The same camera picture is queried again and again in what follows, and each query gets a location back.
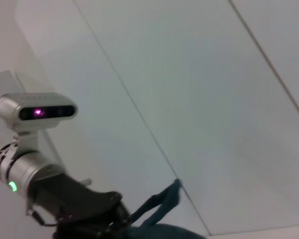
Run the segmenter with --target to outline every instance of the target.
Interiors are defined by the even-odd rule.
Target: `camera lens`
[[[20,112],[20,118],[21,118],[22,120],[27,120],[28,117],[29,117],[29,114],[28,114],[27,111],[21,111],[21,112]]]
[[[64,110],[62,108],[59,108],[57,114],[59,117],[62,117],[64,115]]]
[[[66,116],[72,116],[75,113],[75,109],[73,106],[66,107]]]

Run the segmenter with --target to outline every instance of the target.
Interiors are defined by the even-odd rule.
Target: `blue cloth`
[[[170,210],[179,203],[181,182],[173,184],[157,195],[151,196],[135,213],[131,215],[134,223],[144,213],[160,205],[158,210],[146,219],[140,227],[126,228],[119,232],[118,239],[205,239],[186,229],[157,224]]]

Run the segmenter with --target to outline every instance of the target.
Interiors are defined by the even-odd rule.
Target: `black cable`
[[[57,224],[46,224],[45,221],[43,220],[43,218],[40,216],[40,214],[35,211],[35,210],[32,210],[31,211],[31,216],[33,217],[33,219],[35,219],[41,226],[44,226],[44,227],[56,227]]]

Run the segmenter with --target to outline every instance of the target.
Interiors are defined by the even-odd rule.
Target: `purple light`
[[[35,116],[35,117],[42,117],[42,116],[44,116],[44,111],[43,110],[41,110],[41,109],[35,109],[34,111],[33,111],[33,115]]]

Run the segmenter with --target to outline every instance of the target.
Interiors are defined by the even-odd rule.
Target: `green led light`
[[[15,192],[17,190],[15,182],[9,182],[9,186],[11,187],[12,191]]]

